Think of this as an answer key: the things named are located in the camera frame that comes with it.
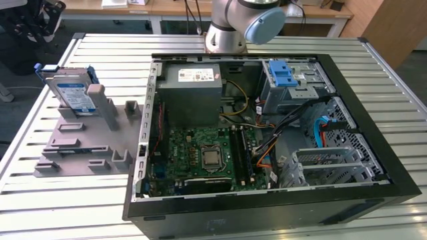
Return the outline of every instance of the white sticker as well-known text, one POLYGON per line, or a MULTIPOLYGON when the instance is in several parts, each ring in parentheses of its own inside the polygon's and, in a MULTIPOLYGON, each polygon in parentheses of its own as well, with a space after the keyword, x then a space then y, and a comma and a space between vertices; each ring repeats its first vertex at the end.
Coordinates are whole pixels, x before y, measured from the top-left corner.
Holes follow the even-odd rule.
POLYGON ((80 113, 94 112, 94 104, 81 83, 58 83, 57 90, 69 107, 80 113))
POLYGON ((178 82, 208 82, 214 81, 212 68, 186 68, 177 72, 178 82))
POLYGON ((294 77, 296 79, 305 79, 304 74, 296 74, 296 75, 293 75, 293 77, 294 77))
POLYGON ((269 173, 269 178, 270 180, 273 180, 274 183, 277 182, 277 175, 273 173, 273 171, 270 171, 269 173))
POLYGON ((262 114, 262 107, 261 106, 256 106, 256 114, 257 115, 262 114))
POLYGON ((129 14, 148 14, 146 11, 128 11, 129 14))

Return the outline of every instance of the metal workbench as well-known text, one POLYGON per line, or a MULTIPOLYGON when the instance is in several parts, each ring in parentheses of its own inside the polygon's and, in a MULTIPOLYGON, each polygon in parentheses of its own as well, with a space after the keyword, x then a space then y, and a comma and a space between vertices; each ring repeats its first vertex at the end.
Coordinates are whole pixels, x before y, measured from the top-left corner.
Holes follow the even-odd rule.
MULTIPOLYGON (((86 34, 60 65, 96 69, 114 104, 144 103, 152 53, 201 53, 202 39, 180 35, 86 34)), ((277 37, 249 53, 329 54, 423 193, 427 193, 427 109, 368 43, 277 37)), ((0 239, 144 239, 121 220, 126 175, 34 178, 33 167, 60 116, 45 86, 0 162, 0 239)), ((244 233, 238 239, 427 239, 427 194, 337 225, 244 233)))

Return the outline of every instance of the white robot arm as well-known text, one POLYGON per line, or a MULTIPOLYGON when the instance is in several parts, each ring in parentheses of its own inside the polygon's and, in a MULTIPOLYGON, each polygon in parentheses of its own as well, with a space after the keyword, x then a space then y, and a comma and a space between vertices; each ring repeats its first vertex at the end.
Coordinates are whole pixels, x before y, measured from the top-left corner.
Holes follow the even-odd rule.
POLYGON ((278 4, 280 0, 213 0, 206 52, 241 53, 245 40, 260 45, 273 39, 285 23, 278 4))

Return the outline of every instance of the blue drive bay latch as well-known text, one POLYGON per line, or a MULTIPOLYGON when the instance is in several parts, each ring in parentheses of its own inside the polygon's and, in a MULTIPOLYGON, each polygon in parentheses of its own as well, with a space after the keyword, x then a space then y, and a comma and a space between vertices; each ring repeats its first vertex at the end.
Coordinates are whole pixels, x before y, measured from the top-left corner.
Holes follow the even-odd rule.
POLYGON ((285 61, 270 60, 268 61, 268 65, 276 87, 296 87, 298 85, 298 82, 292 77, 292 69, 285 61))

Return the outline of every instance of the ram slot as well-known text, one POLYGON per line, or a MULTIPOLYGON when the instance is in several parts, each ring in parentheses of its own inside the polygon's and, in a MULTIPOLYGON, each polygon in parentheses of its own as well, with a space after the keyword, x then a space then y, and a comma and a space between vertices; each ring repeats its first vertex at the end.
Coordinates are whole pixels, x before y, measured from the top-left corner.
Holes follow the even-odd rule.
POLYGON ((249 146, 246 142, 245 131, 241 130, 240 132, 241 132, 241 141, 242 141, 242 148, 244 148, 244 162, 245 162, 246 175, 248 175, 249 182, 252 183, 254 179, 253 179, 250 151, 249 151, 249 146))
POLYGON ((245 161, 244 141, 241 138, 241 130, 230 129, 229 144, 233 164, 234 181, 244 186, 249 182, 248 166, 245 161))

